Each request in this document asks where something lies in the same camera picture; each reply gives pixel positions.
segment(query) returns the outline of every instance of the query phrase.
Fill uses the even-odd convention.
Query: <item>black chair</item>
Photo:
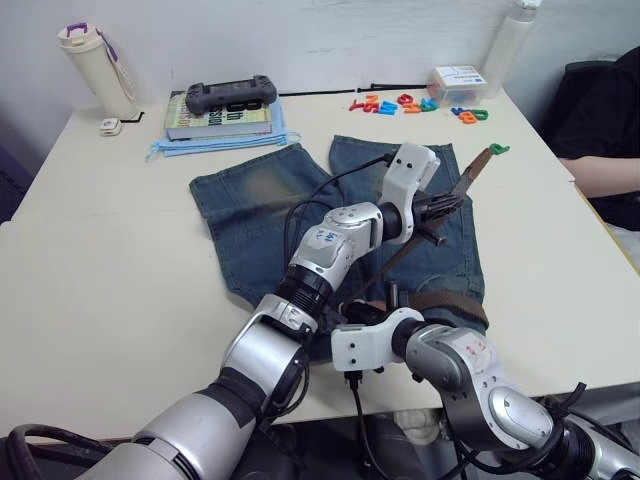
[[[587,61],[569,63],[564,67],[564,77],[547,109],[539,134],[547,145],[555,136],[578,101],[591,89],[598,75],[613,62]]]

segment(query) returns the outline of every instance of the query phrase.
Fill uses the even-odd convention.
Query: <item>person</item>
[[[640,265],[640,47],[608,66],[549,147]]]

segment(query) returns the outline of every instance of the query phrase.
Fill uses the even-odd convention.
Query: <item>blue jeans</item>
[[[397,148],[398,145],[388,143],[336,136],[329,153],[331,170],[338,174]],[[427,193],[448,192],[459,177],[453,148],[451,145],[429,148],[440,158],[441,165]],[[385,171],[383,163],[376,164],[328,185],[316,198],[333,206],[376,203]],[[293,144],[191,182],[191,192],[211,231],[229,290],[256,306],[266,293],[275,289],[284,274],[285,215],[328,178],[300,144]],[[467,200],[440,229],[448,239],[445,246],[424,242],[395,265],[386,279],[397,281],[401,290],[410,293],[450,290],[482,302],[484,281],[471,201]],[[320,223],[325,212],[322,206],[309,205],[301,232]],[[337,306],[356,292],[398,248],[385,244],[356,262],[331,298],[330,306]],[[384,300],[382,281],[372,285],[365,296],[366,300]],[[479,321],[446,308],[423,313],[484,330]],[[327,338],[322,338],[327,334],[320,331],[314,340],[324,345],[320,357],[327,354]]]

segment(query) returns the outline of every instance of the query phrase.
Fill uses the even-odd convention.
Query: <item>table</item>
[[[504,94],[486,107],[510,129],[498,137],[488,122],[481,128],[489,140],[446,112],[399,117],[398,126],[366,114],[356,122],[348,115],[361,112],[344,111],[351,99],[285,99],[290,128],[325,166],[334,132],[375,139],[379,131],[380,140],[400,142],[420,141],[424,129],[433,136],[423,142],[455,142],[461,167],[487,143],[512,146],[471,195],[489,339],[525,393],[640,379],[638,276]],[[139,130],[109,139],[96,136],[91,110],[76,111],[14,220],[0,227],[0,431],[38,422],[129,436],[216,376],[249,315],[224,288],[187,184],[276,147],[145,164],[162,116],[159,106],[146,110]],[[319,121],[331,112],[335,124]],[[515,175],[519,169],[526,175]],[[440,405],[435,390],[401,365],[365,375],[366,412]],[[353,414],[342,376],[320,365],[308,397],[286,419]]]
[[[384,98],[397,95],[389,92]],[[461,169],[490,143],[512,145],[508,161],[483,172],[478,186],[547,185],[573,178],[504,93],[483,104],[489,121],[474,125],[463,124],[448,110],[392,117],[349,112],[353,98],[338,94],[282,99],[289,129],[302,135],[311,157],[327,171],[331,139],[339,134],[380,142],[453,143]],[[159,157],[145,163],[151,143],[162,135],[165,109],[164,104],[145,106],[144,121],[125,125],[118,137],[98,135],[96,125],[103,115],[99,109],[76,110],[14,219],[192,210],[188,184],[193,178],[280,148]]]

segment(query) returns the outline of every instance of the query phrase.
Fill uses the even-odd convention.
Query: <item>blue cloth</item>
[[[152,160],[158,152],[165,157],[187,155],[189,153],[213,152],[235,148],[258,147],[261,145],[286,145],[297,142],[300,135],[288,132],[282,113],[282,105],[278,98],[271,104],[271,133],[265,135],[241,135],[226,138],[204,138],[200,140],[161,140],[153,142],[147,154],[147,161]]]
[[[329,153],[332,172],[337,174],[359,166],[398,146],[336,136]],[[459,178],[453,148],[451,145],[429,148],[440,158],[441,165],[428,185],[427,193],[448,192]],[[325,187],[316,198],[333,206],[364,201],[376,203],[385,171],[386,167],[381,163],[348,175]],[[191,182],[191,192],[211,231],[229,290],[253,306],[266,293],[274,291],[284,274],[284,218],[293,205],[307,198],[328,178],[329,175],[300,144],[293,144]],[[325,212],[322,206],[309,205],[301,232],[320,223]],[[424,242],[394,266],[386,279],[396,280],[401,289],[410,293],[450,290],[481,302],[484,282],[470,199],[440,232],[447,236],[446,246],[435,247]],[[385,244],[356,262],[331,298],[330,305],[337,306],[359,290],[398,248]],[[366,297],[366,300],[383,300],[383,283],[372,285]],[[446,308],[423,313],[451,320],[459,326],[484,329],[480,322]],[[319,345],[324,342],[319,348],[322,350],[320,357],[325,358],[327,333],[320,332],[314,340]]]

